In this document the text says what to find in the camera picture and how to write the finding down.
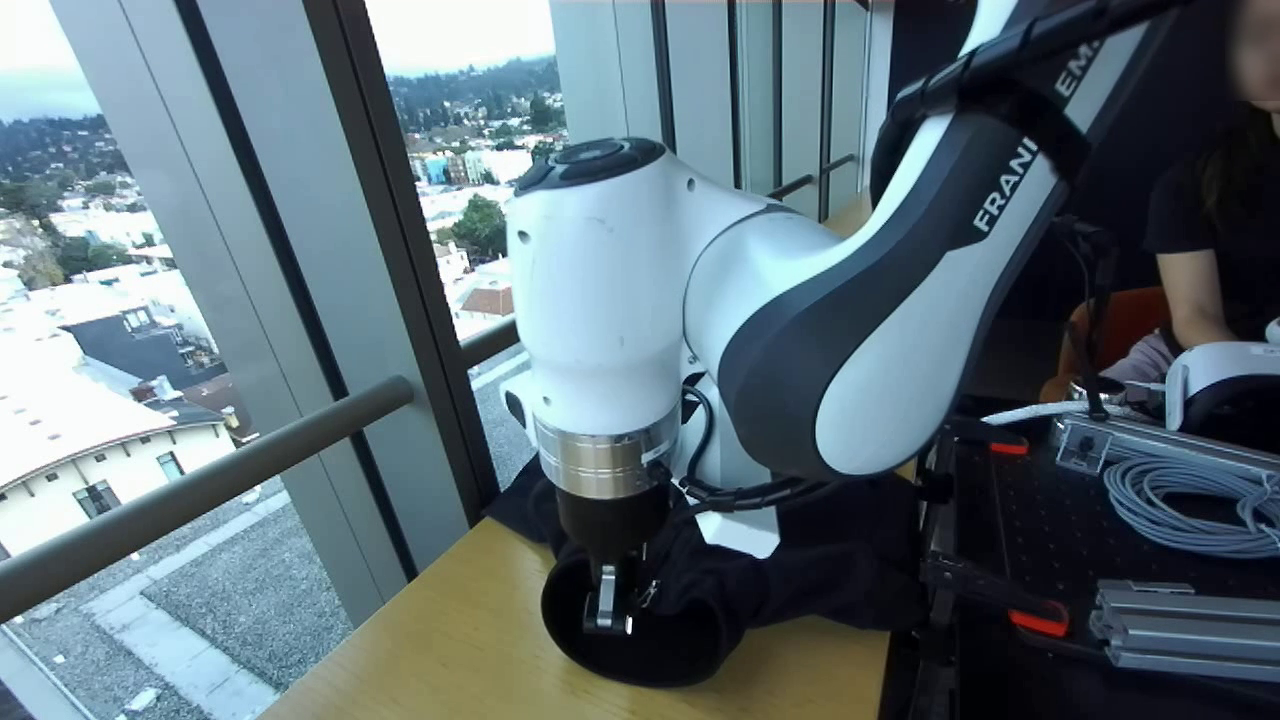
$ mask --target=wooden table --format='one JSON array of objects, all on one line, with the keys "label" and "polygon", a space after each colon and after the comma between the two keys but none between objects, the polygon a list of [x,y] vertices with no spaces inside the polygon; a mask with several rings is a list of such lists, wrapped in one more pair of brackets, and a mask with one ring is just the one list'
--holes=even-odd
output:
[{"label": "wooden table", "polygon": [[552,552],[496,520],[476,524],[420,580],[368,616],[268,716],[424,720],[860,720],[880,712],[884,632],[832,620],[752,628],[692,688],[632,688],[576,668],[548,640],[540,588]]}]

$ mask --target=cable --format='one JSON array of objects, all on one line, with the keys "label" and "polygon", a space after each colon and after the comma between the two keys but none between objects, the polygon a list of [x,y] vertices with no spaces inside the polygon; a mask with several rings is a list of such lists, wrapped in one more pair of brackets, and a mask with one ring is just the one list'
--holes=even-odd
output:
[{"label": "cable", "polygon": [[1080,268],[1080,284],[1084,284],[1084,320],[1088,332],[1084,340],[1084,400],[1088,400],[1088,416],[1108,416],[1104,408],[1104,392],[1100,392],[1100,328],[1112,304],[1112,284],[1116,284],[1116,244],[1104,228],[1084,224],[1076,216],[1060,216],[1056,220],[1056,236],[1060,244],[1072,252],[1076,268]]},{"label": "cable", "polygon": [[[1088,400],[1044,400],[1044,404],[1020,404],[1020,408],[988,412],[980,420],[992,424],[992,428],[1004,428],[1004,424],[1028,424],[1028,420],[1048,420],[1048,416],[1088,416],[1088,408],[1092,408]],[[1136,416],[1132,408],[1112,404],[1112,400],[1104,400],[1100,408],[1108,416]]]},{"label": "cable", "polygon": [[[1116,516],[1152,544],[1224,560],[1280,560],[1280,492],[1268,472],[1124,456],[1104,468],[1104,488]],[[1228,500],[1236,508],[1236,524],[1188,516],[1172,496]]]},{"label": "cable", "polygon": [[696,440],[688,456],[684,480],[676,480],[680,492],[688,492],[696,504],[688,512],[752,512],[752,508],[772,508],[772,504],[796,504],[832,492],[832,480],[800,480],[784,476],[772,484],[756,488],[712,488],[696,476],[712,436],[716,436],[716,412],[712,400],[700,388],[684,388],[684,396],[708,416],[704,436]]}]

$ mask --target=white wall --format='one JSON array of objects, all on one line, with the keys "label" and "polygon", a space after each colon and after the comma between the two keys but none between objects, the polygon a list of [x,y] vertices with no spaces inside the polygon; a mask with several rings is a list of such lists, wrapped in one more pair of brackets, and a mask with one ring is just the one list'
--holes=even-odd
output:
[{"label": "white wall", "polygon": [[200,464],[212,464],[236,452],[236,444],[220,424],[212,424],[212,428],[156,432],[148,444],[144,440],[116,444],[100,452],[104,460],[96,456],[68,460],[56,468],[56,480],[36,476],[28,484],[4,488],[0,544],[16,556],[84,524],[88,516],[72,496],[76,488],[84,488],[84,480],[108,480],[120,504],[148,496],[152,488],[164,484],[164,472],[156,464],[156,456],[164,452],[176,452],[184,472],[196,472]]}]

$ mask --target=black cable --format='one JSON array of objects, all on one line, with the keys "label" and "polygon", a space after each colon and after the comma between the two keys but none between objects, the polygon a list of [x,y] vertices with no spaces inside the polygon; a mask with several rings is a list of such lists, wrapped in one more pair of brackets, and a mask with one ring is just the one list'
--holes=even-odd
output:
[{"label": "black cable", "polygon": [[712,400],[700,388],[684,388],[684,396],[708,416],[692,456],[688,456],[688,472],[684,480],[676,480],[676,488],[684,488],[696,504],[688,512],[752,512],[752,508],[784,508],[784,504],[800,504],[812,496],[824,496],[832,488],[840,488],[836,480],[800,480],[800,476],[784,476],[772,484],[756,484],[756,488],[712,488],[696,476],[712,436],[716,436],[716,412]]},{"label": "black cable", "polygon": [[1104,420],[1104,392],[1100,392],[1100,328],[1108,320],[1108,300],[1112,300],[1112,276],[1116,276],[1116,244],[1104,228],[1084,224],[1076,216],[1056,220],[1056,236],[1068,244],[1080,284],[1084,284],[1084,312],[1088,312],[1088,332],[1084,332],[1084,396],[1088,396],[1088,416]]}]

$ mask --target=city view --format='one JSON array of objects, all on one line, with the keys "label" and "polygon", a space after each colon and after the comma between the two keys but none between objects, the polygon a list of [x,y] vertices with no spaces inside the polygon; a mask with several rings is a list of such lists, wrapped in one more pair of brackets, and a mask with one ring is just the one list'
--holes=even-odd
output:
[{"label": "city view", "polygon": [[[564,144],[548,40],[368,0],[460,340],[512,320],[504,208]],[[424,44],[424,16],[488,28]],[[0,8],[0,564],[272,432],[48,0]],[[8,716],[260,716],[352,628],[280,480],[0,624]]]}]

